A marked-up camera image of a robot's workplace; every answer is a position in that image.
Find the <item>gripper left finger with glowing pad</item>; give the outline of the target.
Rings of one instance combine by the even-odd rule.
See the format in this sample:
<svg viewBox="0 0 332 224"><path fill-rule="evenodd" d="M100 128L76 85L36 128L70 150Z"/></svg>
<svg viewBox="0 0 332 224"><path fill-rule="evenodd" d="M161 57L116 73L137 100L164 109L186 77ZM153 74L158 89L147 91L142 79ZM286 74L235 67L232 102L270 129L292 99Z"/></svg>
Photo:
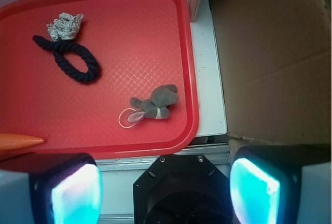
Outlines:
<svg viewBox="0 0 332 224"><path fill-rule="evenodd" d="M1 223L97 223L102 197L90 154L1 154Z"/></svg>

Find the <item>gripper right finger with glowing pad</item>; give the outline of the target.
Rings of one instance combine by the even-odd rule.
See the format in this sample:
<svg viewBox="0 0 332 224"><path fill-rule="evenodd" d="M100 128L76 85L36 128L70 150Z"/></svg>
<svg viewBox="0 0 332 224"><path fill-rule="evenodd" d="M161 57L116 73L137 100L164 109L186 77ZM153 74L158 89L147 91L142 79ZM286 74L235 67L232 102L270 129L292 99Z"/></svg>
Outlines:
<svg viewBox="0 0 332 224"><path fill-rule="evenodd" d="M331 223L331 146L241 147L230 194L240 223Z"/></svg>

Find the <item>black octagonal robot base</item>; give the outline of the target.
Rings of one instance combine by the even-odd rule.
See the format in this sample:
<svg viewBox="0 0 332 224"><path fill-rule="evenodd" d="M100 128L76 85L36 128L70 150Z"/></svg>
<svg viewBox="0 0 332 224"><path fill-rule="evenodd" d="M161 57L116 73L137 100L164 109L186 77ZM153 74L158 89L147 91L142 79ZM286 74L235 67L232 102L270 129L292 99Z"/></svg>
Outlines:
<svg viewBox="0 0 332 224"><path fill-rule="evenodd" d="M204 155L160 156L133 183L135 223L232 223L229 179Z"/></svg>

